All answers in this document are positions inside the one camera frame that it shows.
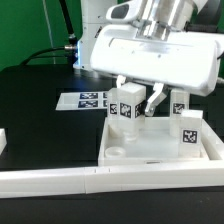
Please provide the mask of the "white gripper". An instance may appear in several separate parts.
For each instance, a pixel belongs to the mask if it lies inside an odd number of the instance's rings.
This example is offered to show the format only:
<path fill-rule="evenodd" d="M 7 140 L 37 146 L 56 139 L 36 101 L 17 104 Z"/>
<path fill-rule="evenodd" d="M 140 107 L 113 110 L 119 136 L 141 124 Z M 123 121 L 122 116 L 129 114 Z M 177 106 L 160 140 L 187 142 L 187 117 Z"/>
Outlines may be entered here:
<path fill-rule="evenodd" d="M 153 116 L 165 99 L 164 84 L 195 95 L 210 94 L 218 77 L 219 56 L 217 34 L 173 32 L 166 41 L 158 41 L 138 37 L 130 25 L 108 25 L 96 40 L 90 63 L 96 71 L 119 75 L 117 88 L 126 77 L 155 83 L 145 108 L 145 115 Z"/>

